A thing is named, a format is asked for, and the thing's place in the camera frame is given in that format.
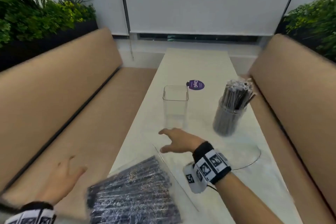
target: seat cushion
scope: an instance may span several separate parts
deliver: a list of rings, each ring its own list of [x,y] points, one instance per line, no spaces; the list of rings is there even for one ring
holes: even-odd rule
[[[336,65],[275,35],[250,74],[336,214]]]
[[[258,94],[251,106],[303,223],[335,224],[333,215],[262,95]]]
[[[57,163],[75,155],[71,168],[88,170],[56,210],[85,219],[86,189],[107,177],[155,73],[121,68],[3,197],[14,205],[32,201]]]
[[[0,191],[121,64],[105,28],[0,74]]]

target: cylindrical container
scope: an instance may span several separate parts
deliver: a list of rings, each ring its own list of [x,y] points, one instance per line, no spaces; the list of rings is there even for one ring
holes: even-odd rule
[[[163,90],[165,128],[186,127],[188,99],[187,86],[165,86]]]
[[[221,99],[213,121],[213,129],[221,136],[231,136],[236,131],[238,122],[246,111],[246,107],[241,110],[230,110],[222,104]]]

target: table top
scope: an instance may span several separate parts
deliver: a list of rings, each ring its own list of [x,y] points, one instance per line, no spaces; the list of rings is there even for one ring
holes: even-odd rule
[[[170,144],[168,137],[158,135],[158,131],[164,127],[163,88],[166,85],[185,85],[190,80],[199,80],[205,87],[202,90],[189,90],[186,131],[208,140],[219,150],[228,143],[256,144],[261,150],[260,159],[234,173],[285,224],[301,224],[300,216],[252,108],[248,106],[233,136],[220,137],[212,128],[218,100],[223,94],[226,81],[235,78],[237,74],[227,52],[169,48],[128,131],[111,172],[136,159],[137,156],[149,157],[155,148],[159,149]],[[234,223],[215,191],[207,188],[201,194],[191,192],[182,171],[186,164],[193,161],[191,153],[167,153],[162,156],[192,204],[201,213],[206,213],[204,216],[211,219],[211,221],[207,219],[208,223]]]

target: purple sticker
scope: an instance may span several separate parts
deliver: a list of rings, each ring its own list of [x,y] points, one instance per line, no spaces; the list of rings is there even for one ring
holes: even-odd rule
[[[187,82],[187,86],[191,90],[201,90],[204,88],[204,83],[199,80],[191,80]]]

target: clear plastic bag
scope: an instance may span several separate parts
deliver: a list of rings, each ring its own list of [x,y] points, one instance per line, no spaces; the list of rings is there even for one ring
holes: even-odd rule
[[[178,224],[185,223],[183,213],[197,212],[159,154],[89,187],[86,202],[91,224]]]

